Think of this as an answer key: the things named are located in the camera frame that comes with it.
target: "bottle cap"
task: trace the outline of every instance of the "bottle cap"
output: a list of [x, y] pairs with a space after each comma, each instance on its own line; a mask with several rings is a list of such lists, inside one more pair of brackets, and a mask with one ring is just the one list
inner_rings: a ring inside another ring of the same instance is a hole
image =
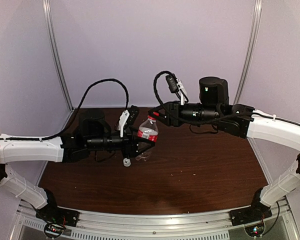
[[[153, 115], [159, 116], [159, 113], [154, 112]], [[153, 116], [148, 115], [148, 119], [155, 121], [156, 119]]]

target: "plastic bottle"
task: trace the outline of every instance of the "plastic bottle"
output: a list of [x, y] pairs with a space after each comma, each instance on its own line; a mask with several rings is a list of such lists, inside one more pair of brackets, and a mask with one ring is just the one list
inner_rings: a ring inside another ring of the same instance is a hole
[[[139, 127], [138, 137], [145, 138], [150, 141], [156, 142], [157, 138], [158, 138], [158, 133], [159, 133], [159, 130], [157, 127], [156, 119], [153, 118], [152, 116], [148, 116], [148, 119], [145, 122], [143, 122]], [[149, 144], [147, 144], [145, 142], [140, 142], [138, 149], [142, 149], [148, 145]], [[153, 148], [148, 149], [147, 151], [143, 152], [142, 154], [136, 156], [135, 159], [137, 161], [139, 161], [139, 160], [147, 161], [151, 156], [152, 150], [153, 150]]]

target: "metal frame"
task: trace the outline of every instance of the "metal frame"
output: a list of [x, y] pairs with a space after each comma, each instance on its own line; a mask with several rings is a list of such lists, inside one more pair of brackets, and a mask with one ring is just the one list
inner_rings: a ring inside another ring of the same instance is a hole
[[234, 104], [237, 104], [240, 101], [240, 97], [242, 95], [249, 68], [252, 61], [252, 54], [256, 45], [260, 21], [261, 21], [261, 12], [262, 12], [262, 0], [255, 0], [254, 4], [254, 12], [253, 12], [253, 18], [252, 18], [252, 25], [251, 25], [251, 33], [250, 33], [250, 39], [248, 44], [248, 49], [245, 56], [245, 61], [243, 65], [243, 70], [239, 82], [238, 89], [236, 91]]
[[63, 72], [62, 66], [61, 66], [60, 56], [58, 53], [54, 25], [53, 25], [51, 9], [50, 9], [50, 0], [42, 0], [42, 3], [43, 3], [43, 12], [44, 12], [44, 17], [45, 17], [45, 21], [46, 21], [47, 30], [48, 30], [51, 52], [52, 52], [52, 57], [53, 57], [53, 62], [55, 65], [56, 73], [59, 78], [59, 82], [60, 82], [61, 90], [62, 90], [64, 99], [66, 102], [66, 106], [69, 111], [72, 111], [74, 109], [74, 107], [71, 102], [70, 94], [69, 94], [67, 84], [65, 81], [64, 72]]
[[[290, 206], [285, 198], [279, 201], [280, 216], [284, 219], [284, 227], [288, 239], [299, 240], [296, 224]], [[278, 208], [272, 207], [273, 216], [277, 217]], [[204, 213], [188, 213], [174, 215], [122, 215], [100, 212], [80, 211], [77, 227], [67, 227], [65, 237], [70, 239], [114, 239], [114, 240], [199, 240], [229, 239], [229, 231], [243, 228], [233, 227], [229, 218], [230, 210], [210, 211]], [[10, 240], [18, 240], [23, 226], [42, 231], [45, 223], [35, 217], [31, 206], [21, 201], [17, 209], [15, 224], [10, 231]]]
[[[43, 0], [43, 9], [46, 19], [53, 61], [60, 81], [61, 89], [66, 100], [69, 111], [73, 110], [73, 105], [65, 82], [60, 57], [57, 49], [53, 21], [50, 9], [50, 0]], [[255, 47], [258, 30], [260, 26], [262, 12], [262, 0], [255, 0], [254, 13], [252, 19], [251, 33], [244, 62], [244, 67], [241, 74], [241, 79], [237, 89], [234, 103], [238, 103], [243, 92], [243, 88], [247, 79], [249, 67], [251, 65], [252, 54]], [[256, 143], [249, 141], [259, 162], [262, 159]], [[267, 167], [260, 162], [263, 172], [265, 173], [268, 182], [271, 176]], [[284, 219], [284, 224], [290, 240], [299, 240], [299, 233], [294, 221], [293, 214], [290, 210], [289, 203], [286, 198], [280, 202], [281, 216]], [[277, 208], [273, 208], [273, 216], [276, 217]], [[209, 235], [213, 233], [225, 233], [230, 229], [242, 228], [243, 226], [232, 227], [229, 219], [230, 210], [221, 210], [205, 213], [190, 213], [176, 215], [119, 215], [108, 214], [90, 211], [79, 211], [79, 219], [77, 227], [69, 227], [72, 233], [68, 238], [81, 239], [82, 236], [108, 237], [108, 238], [129, 238], [134, 239], [181, 239], [182, 237], [190, 237], [196, 239], [198, 236]], [[35, 211], [30, 205], [24, 201], [20, 205], [15, 216], [14, 225], [10, 231], [10, 240], [18, 240], [23, 226], [28, 226], [40, 230], [43, 221], [35, 218]]]

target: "vent slot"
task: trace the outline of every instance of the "vent slot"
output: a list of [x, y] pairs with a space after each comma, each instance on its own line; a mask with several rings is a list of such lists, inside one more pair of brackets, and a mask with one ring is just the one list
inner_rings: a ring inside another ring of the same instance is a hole
[[23, 225], [37, 230], [43, 230], [45, 226], [41, 222], [32, 219], [25, 219]]
[[[131, 238], [121, 238], [118, 236], [102, 236], [96, 233], [80, 232], [80, 230], [73, 230], [71, 233], [71, 238], [75, 240], [147, 240], [146, 237], [131, 237]], [[193, 238], [172, 238], [169, 240], [230, 240], [228, 231], [222, 231], [211, 234], [204, 234], [203, 236], [197, 236]]]

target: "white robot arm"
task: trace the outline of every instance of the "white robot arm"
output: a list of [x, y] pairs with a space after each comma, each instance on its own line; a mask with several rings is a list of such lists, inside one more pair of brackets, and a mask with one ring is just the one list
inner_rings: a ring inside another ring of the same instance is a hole
[[[112, 131], [101, 109], [89, 109], [79, 114], [79, 127], [72, 133], [49, 137], [23, 137], [0, 134], [0, 188], [16, 198], [30, 203], [37, 216], [46, 222], [75, 226], [78, 212], [59, 208], [48, 189], [42, 189], [15, 172], [9, 163], [20, 161], [49, 161], [73, 163], [85, 159], [90, 152], [121, 151], [123, 158], [134, 158], [155, 145], [137, 136], [132, 125], [139, 114], [135, 106], [125, 110], [118, 131]], [[139, 148], [139, 143], [146, 146]]]
[[[254, 120], [250, 122], [247, 137], [253, 139], [263, 139], [273, 143], [281, 144], [300, 152], [300, 126], [277, 120], [276, 115], [265, 114], [260, 110], [255, 110], [263, 116], [252, 115]], [[260, 202], [270, 207], [280, 198], [287, 195], [297, 187], [300, 187], [300, 154], [278, 179], [265, 186], [260, 193]]]

